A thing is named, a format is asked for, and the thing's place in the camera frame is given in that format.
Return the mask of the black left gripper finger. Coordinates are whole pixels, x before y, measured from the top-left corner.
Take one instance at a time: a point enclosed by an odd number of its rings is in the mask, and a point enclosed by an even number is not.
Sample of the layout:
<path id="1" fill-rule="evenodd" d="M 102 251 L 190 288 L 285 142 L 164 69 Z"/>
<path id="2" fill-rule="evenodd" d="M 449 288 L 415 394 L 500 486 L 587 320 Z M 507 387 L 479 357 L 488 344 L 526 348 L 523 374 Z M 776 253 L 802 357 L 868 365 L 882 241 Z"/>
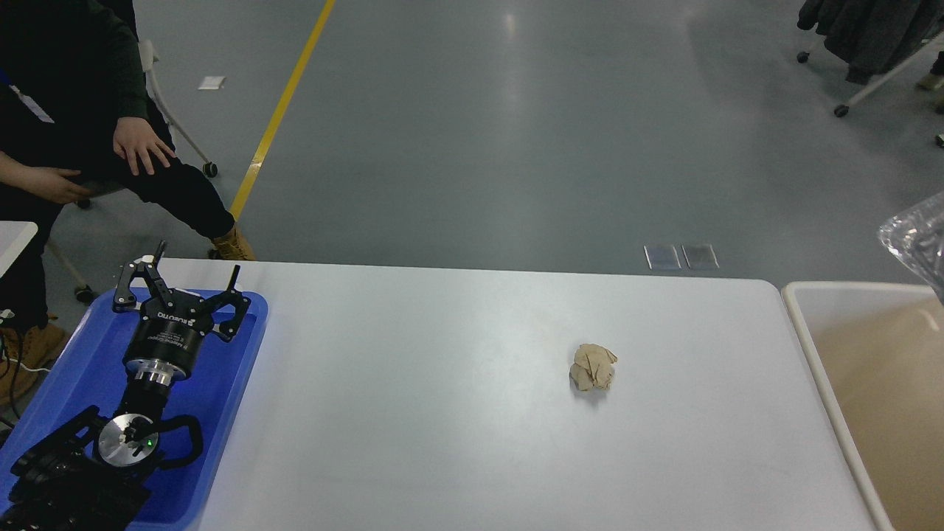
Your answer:
<path id="1" fill-rule="evenodd" d="M 223 291 L 209 296 L 209 298 L 198 298 L 193 306 L 193 330 L 199 336 L 215 335 L 221 341 L 229 343 L 235 339 L 239 333 L 240 326 L 251 302 L 243 295 L 243 292 L 237 289 L 236 283 L 240 275 L 240 265 L 234 265 L 229 283 Z M 233 310 L 232 317 L 222 322 L 216 322 L 215 314 L 226 307 Z"/>
<path id="2" fill-rule="evenodd" d="M 129 312 L 130 310 L 141 310 L 148 300 L 156 299 L 162 309 L 172 308 L 171 289 L 166 285 L 159 273 L 159 262 L 166 251 L 167 242 L 159 242 L 156 250 L 149 255 L 141 256 L 122 266 L 120 276 L 115 287 L 114 298 L 112 299 L 112 310 L 115 313 Z M 135 280 L 141 280 L 145 283 L 149 299 L 139 299 L 133 293 L 131 283 Z"/>

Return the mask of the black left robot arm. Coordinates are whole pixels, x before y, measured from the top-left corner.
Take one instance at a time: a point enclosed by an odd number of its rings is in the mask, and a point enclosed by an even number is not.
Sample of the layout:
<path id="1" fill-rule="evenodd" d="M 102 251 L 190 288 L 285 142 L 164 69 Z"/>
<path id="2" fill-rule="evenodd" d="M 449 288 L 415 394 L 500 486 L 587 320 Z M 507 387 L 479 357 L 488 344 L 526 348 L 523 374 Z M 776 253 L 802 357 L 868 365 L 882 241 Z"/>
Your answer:
<path id="1" fill-rule="evenodd" d="M 203 456 L 210 414 L 169 414 L 171 392 L 192 377 L 210 336 L 236 339 L 251 299 L 238 265 L 217 292 L 169 286 L 159 272 L 165 246 L 126 262 L 114 289 L 112 310 L 137 319 L 114 413 L 88 406 L 13 460 L 4 530 L 125 530 L 152 495 L 152 474 Z"/>

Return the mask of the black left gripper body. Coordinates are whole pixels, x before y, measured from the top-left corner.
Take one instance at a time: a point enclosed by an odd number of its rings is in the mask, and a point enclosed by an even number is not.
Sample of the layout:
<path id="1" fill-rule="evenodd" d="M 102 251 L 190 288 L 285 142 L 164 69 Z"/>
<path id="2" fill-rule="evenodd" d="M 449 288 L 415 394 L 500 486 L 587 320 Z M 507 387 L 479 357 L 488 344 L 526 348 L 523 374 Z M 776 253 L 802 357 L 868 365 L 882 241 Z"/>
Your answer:
<path id="1" fill-rule="evenodd" d="M 212 330 L 212 310 L 206 297 L 192 291 L 172 291 L 169 308 L 152 296 L 136 307 L 139 322 L 122 365 L 135 379 L 171 384 L 189 379 L 199 350 Z"/>

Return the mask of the person's right hand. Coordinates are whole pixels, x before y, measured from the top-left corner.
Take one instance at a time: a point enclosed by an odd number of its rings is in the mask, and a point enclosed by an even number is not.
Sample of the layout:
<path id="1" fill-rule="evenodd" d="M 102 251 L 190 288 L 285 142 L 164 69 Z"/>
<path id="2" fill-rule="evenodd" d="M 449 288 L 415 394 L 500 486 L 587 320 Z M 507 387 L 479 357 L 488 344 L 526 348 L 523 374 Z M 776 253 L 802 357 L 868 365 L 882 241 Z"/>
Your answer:
<path id="1" fill-rule="evenodd" d="M 87 187 L 72 181 L 72 178 L 80 175 L 78 170 L 27 166 L 20 177 L 14 178 L 13 186 L 45 201 L 64 205 L 85 201 L 94 194 Z"/>

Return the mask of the person's left hand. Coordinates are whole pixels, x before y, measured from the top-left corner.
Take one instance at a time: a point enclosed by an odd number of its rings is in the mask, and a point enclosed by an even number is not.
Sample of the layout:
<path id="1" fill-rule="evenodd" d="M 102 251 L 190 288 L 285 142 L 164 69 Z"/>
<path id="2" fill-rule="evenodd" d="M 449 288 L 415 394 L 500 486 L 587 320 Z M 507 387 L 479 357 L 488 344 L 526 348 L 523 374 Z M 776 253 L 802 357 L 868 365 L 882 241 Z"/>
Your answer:
<path id="1" fill-rule="evenodd" d="M 114 130 L 114 153 L 127 162 L 132 175 L 156 174 L 156 168 L 169 168 L 175 151 L 162 141 L 152 125 L 141 117 L 120 117 Z"/>

